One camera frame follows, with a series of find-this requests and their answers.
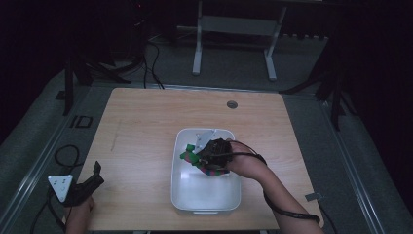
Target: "black cable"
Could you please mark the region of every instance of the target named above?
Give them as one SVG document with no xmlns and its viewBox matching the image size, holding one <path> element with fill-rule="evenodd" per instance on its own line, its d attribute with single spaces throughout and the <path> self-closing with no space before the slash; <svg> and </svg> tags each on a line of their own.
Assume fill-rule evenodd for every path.
<svg viewBox="0 0 413 234">
<path fill-rule="evenodd" d="M 325 209 L 322 207 L 322 205 L 319 203 L 319 209 L 324 213 L 325 217 L 328 219 L 328 222 L 331 224 L 331 228 L 333 229 L 334 233 L 337 234 L 337 228 L 333 222 L 333 220 L 331 219 L 330 215 L 328 215 L 328 213 L 325 211 Z"/>
<path fill-rule="evenodd" d="M 62 163 L 62 162 L 58 159 L 59 153 L 61 152 L 61 150 L 66 149 L 66 148 L 69 148 L 69 147 L 70 147 L 70 148 L 74 148 L 75 151 L 76 151 L 75 160 L 74 160 L 73 164 L 71 164 L 71 165 L 64 164 L 64 163 Z M 56 163 L 57 163 L 58 165 L 60 165 L 60 166 L 63 166 L 63 167 L 65 167 L 65 168 L 67 168 L 68 171 L 69 171 L 69 174 L 71 174 L 72 171 L 73 171 L 73 169 L 75 169 L 76 167 L 79 167 L 79 166 L 82 166 L 82 165 L 83 165 L 83 163 L 78 163 L 79 157 L 80 157 L 80 150 L 79 150 L 79 148 L 78 148 L 76 145 L 73 145 L 73 144 L 64 145 L 63 147 L 59 148 L 59 149 L 55 152 L 55 161 L 56 161 Z M 63 230 L 63 232 L 65 231 L 65 225 L 64 225 L 64 223 L 61 221 L 61 217 L 58 216 L 57 212 L 56 212 L 55 209 L 53 208 L 53 205 L 52 205 L 52 198 L 53 198 L 53 197 L 56 197 L 56 196 L 54 196 L 54 191 L 53 191 L 52 187 L 49 186 L 49 187 L 48 187 L 48 192 L 47 192 L 46 202 L 42 205 L 41 209 L 40 209 L 39 212 L 36 214 L 36 216 L 35 216 L 34 219 L 33 219 L 33 222 L 31 223 L 31 226 L 30 226 L 30 233 L 31 233 L 31 234 L 34 233 L 34 229 L 35 229 L 36 223 L 37 223 L 40 215 L 42 214 L 43 210 L 45 210 L 46 207 L 49 208 L 49 211 L 51 212 L 52 216 L 55 218 L 57 225 Z"/>
<path fill-rule="evenodd" d="M 46 201 L 42 208 L 39 210 L 39 212 L 36 214 L 36 216 L 33 219 L 33 222 L 31 223 L 31 227 L 30 227 L 30 233 L 34 233 L 34 228 L 36 226 L 37 220 L 39 219 L 40 215 L 42 214 L 43 210 L 45 210 L 46 206 L 48 205 L 48 202 Z"/>
<path fill-rule="evenodd" d="M 146 57 L 143 57 L 143 62 L 145 64 L 145 74 L 143 75 L 143 89 L 146 89 L 146 75 L 148 74 L 148 62 Z"/>
<path fill-rule="evenodd" d="M 252 156 L 254 158 L 257 158 L 258 160 L 263 161 L 263 157 L 260 154 L 257 153 L 244 153 L 244 152 L 235 152 L 235 153 L 225 153 L 225 154 L 215 154 L 215 155 L 209 155 L 209 157 L 214 158 L 214 157 L 227 157 L 227 156 L 237 156 L 237 155 L 246 155 L 246 156 Z"/>
<path fill-rule="evenodd" d="M 264 159 L 261 155 L 257 154 L 257 153 L 255 152 L 255 150 L 253 150 L 253 149 L 252 149 L 251 147 L 249 147 L 248 145 L 246 145 L 246 144 L 244 144 L 244 143 L 241 143 L 241 142 L 239 142 L 239 141 L 235 141 L 235 140 L 232 141 L 232 142 L 236 142 L 236 143 L 242 144 L 242 145 L 246 146 L 247 148 L 249 148 L 249 149 L 253 152 L 252 154 L 251 154 L 251 153 L 242 153 L 242 152 L 239 152 L 238 155 L 247 155 L 247 156 L 251 156 L 251 155 L 252 155 L 252 156 L 258 158 L 259 160 L 261 160 L 261 162 L 263 162 L 265 165 L 267 165 L 267 162 L 265 161 L 265 159 Z M 280 215 L 289 216 L 289 217 L 293 217 L 293 218 L 299 218 L 299 219 L 314 220 L 314 221 L 316 221 L 317 223 L 320 222 L 319 217 L 318 217 L 317 215 L 314 215 L 314 214 L 300 214 L 300 213 L 294 213 L 294 212 L 289 212 L 289 211 L 285 211 L 285 210 L 280 209 L 279 207 L 277 207 L 277 206 L 270 200 L 270 198 L 268 198 L 267 194 L 265 194 L 265 191 L 264 191 L 264 199 L 265 199 L 265 202 L 267 203 L 267 205 L 268 205 L 274 212 L 276 212 L 276 213 L 278 213 L 278 214 L 280 214 Z"/>
<path fill-rule="evenodd" d="M 70 215 L 72 214 L 72 208 L 73 207 L 70 207 L 69 214 L 67 214 L 67 216 L 66 216 L 66 222 L 67 222 L 67 220 L 69 220 Z"/>
<path fill-rule="evenodd" d="M 157 54 L 156 54 L 155 59 L 152 63 L 152 68 L 150 68 L 150 70 L 152 72 L 152 76 L 154 77 L 154 79 L 158 83 L 158 85 L 161 86 L 162 89 L 164 89 L 164 85 L 159 80 L 159 77 L 155 74 L 155 64 L 156 64 L 156 61 L 158 60 L 159 53 L 160 53 L 159 47 L 157 45 L 155 45 L 154 43 L 152 43 L 152 42 L 148 42 L 148 45 L 151 45 L 151 46 L 155 47 L 155 49 L 157 50 Z"/>
</svg>

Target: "wire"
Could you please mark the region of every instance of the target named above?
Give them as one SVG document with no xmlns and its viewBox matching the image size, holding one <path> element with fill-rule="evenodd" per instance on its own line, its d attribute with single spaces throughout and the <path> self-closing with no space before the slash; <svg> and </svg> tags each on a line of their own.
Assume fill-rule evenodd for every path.
<svg viewBox="0 0 413 234">
<path fill-rule="evenodd" d="M 239 143 L 241 145 L 246 146 L 247 148 L 249 148 L 253 153 L 243 153 L 243 152 L 239 152 L 237 154 L 241 154 L 241 155 L 247 155 L 247 156 L 253 156 L 253 157 L 257 157 L 258 159 L 260 159 L 265 165 L 267 165 L 267 162 L 265 161 L 265 159 L 257 154 L 255 152 L 255 150 L 253 150 L 251 147 L 249 147 L 248 145 L 241 143 L 239 141 L 232 141 L 232 142 L 236 142 Z M 280 209 L 279 207 L 277 207 L 271 200 L 270 198 L 267 196 L 267 194 L 265 194 L 264 191 L 264 200 L 267 203 L 267 205 L 271 208 L 271 210 L 273 210 L 274 212 L 280 214 L 280 215 L 284 215 L 284 216 L 289 216 L 289 217 L 293 217 L 293 218 L 299 218 L 299 219 L 309 219 L 309 220 L 314 220 L 317 223 L 320 222 L 320 219 L 317 215 L 314 214 L 300 214 L 300 213 L 294 213 L 294 212 L 289 212 L 289 211 L 285 211 Z"/>
<path fill-rule="evenodd" d="M 67 222 L 67 220 L 69 220 L 70 215 L 72 214 L 72 208 L 73 207 L 70 207 L 69 214 L 67 214 L 67 216 L 66 216 L 66 222 Z"/>
<path fill-rule="evenodd" d="M 327 218 L 328 222 L 331 224 L 331 228 L 333 229 L 334 233 L 337 234 L 337 228 L 333 222 L 333 220 L 331 219 L 330 215 L 328 215 L 328 213 L 325 211 L 325 209 L 322 207 L 322 205 L 319 203 L 319 209 L 324 213 L 325 217 Z"/>
<path fill-rule="evenodd" d="M 148 45 L 155 47 L 157 53 L 155 55 L 154 61 L 152 62 L 151 68 L 148 66 L 148 61 L 146 59 L 146 56 L 143 57 L 143 63 L 145 64 L 145 74 L 143 75 L 143 88 L 146 89 L 146 76 L 147 76 L 148 71 L 150 71 L 152 74 L 152 78 L 158 84 L 158 87 L 164 90 L 165 89 L 164 85 L 162 84 L 159 77 L 155 74 L 155 64 L 156 64 L 156 61 L 158 60 L 159 53 L 160 53 L 159 47 L 152 42 L 148 42 Z"/>
<path fill-rule="evenodd" d="M 64 163 L 62 163 L 62 162 L 59 160 L 59 158 L 58 158 L 58 157 L 59 157 L 59 153 L 60 153 L 63 149 L 66 149 L 66 148 L 74 148 L 75 151 L 76 151 L 75 160 L 74 160 L 73 164 L 71 164 L 71 165 L 70 165 L 70 164 L 64 164 Z M 69 174 L 72 173 L 73 169 L 75 169 L 75 168 L 83 165 L 83 163 L 78 163 L 79 157 L 80 157 L 80 150 L 79 150 L 79 148 L 78 148 L 76 145 L 73 145 L 73 144 L 64 145 L 63 147 L 59 148 L 59 149 L 55 152 L 55 161 L 56 161 L 56 163 L 57 163 L 58 165 L 60 165 L 60 166 L 63 166 L 63 167 L 65 167 L 65 168 L 67 168 Z M 42 214 L 43 210 L 45 210 L 46 207 L 49 208 L 49 211 L 51 212 L 52 216 L 55 218 L 57 225 L 63 230 L 63 232 L 65 231 L 65 225 L 64 225 L 64 223 L 61 221 L 61 218 L 59 217 L 59 215 L 57 214 L 57 212 L 56 212 L 55 209 L 53 208 L 53 205 L 52 205 L 52 198 L 53 198 L 53 197 L 56 197 L 56 196 L 54 196 L 54 191 L 53 191 L 52 187 L 49 185 L 49 187 L 48 187 L 48 192 L 47 192 L 46 202 L 42 205 L 42 207 L 40 208 L 39 212 L 38 212 L 38 213 L 36 214 L 36 216 L 34 217 L 33 222 L 31 223 L 31 226 L 30 226 L 30 233 L 31 233 L 31 234 L 34 233 L 34 230 L 35 230 L 35 227 L 36 227 L 36 223 L 37 223 L 40 215 Z"/>
</svg>

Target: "hand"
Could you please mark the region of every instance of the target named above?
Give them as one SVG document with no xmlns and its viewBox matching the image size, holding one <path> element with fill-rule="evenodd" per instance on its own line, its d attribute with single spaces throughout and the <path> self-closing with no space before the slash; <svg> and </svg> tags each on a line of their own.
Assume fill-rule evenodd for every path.
<svg viewBox="0 0 413 234">
<path fill-rule="evenodd" d="M 231 147 L 233 153 L 252 153 L 248 147 L 236 141 L 231 141 Z M 267 176 L 268 173 L 272 173 L 267 165 L 259 159 L 247 155 L 234 156 L 233 161 L 227 164 L 227 169 L 239 176 L 252 178 L 257 181 Z"/>
<path fill-rule="evenodd" d="M 64 208 L 66 217 L 66 234 L 85 233 L 88 227 L 91 211 L 94 208 L 94 198 L 90 196 L 77 207 Z"/>
</svg>

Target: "round hole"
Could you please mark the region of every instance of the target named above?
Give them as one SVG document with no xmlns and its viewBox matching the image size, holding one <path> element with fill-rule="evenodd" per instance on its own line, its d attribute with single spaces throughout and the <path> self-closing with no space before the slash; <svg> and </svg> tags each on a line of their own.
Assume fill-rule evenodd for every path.
<svg viewBox="0 0 413 234">
<path fill-rule="evenodd" d="M 229 108 L 231 108 L 231 109 L 235 109 L 235 108 L 238 107 L 238 104 L 237 104 L 237 102 L 234 101 L 234 100 L 229 100 L 229 101 L 227 102 L 227 106 L 228 106 Z"/>
</svg>

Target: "white tray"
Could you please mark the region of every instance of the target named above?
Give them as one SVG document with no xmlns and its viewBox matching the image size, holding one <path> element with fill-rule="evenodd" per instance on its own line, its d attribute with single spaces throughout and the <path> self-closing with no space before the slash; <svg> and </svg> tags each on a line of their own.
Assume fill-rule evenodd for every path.
<svg viewBox="0 0 413 234">
<path fill-rule="evenodd" d="M 176 137 L 170 197 L 173 205 L 181 211 L 214 215 L 230 212 L 241 202 L 241 179 L 237 174 L 205 175 L 179 158 L 187 144 L 195 145 L 198 135 L 213 130 L 212 139 L 235 139 L 230 131 L 220 129 L 183 129 Z"/>
</svg>

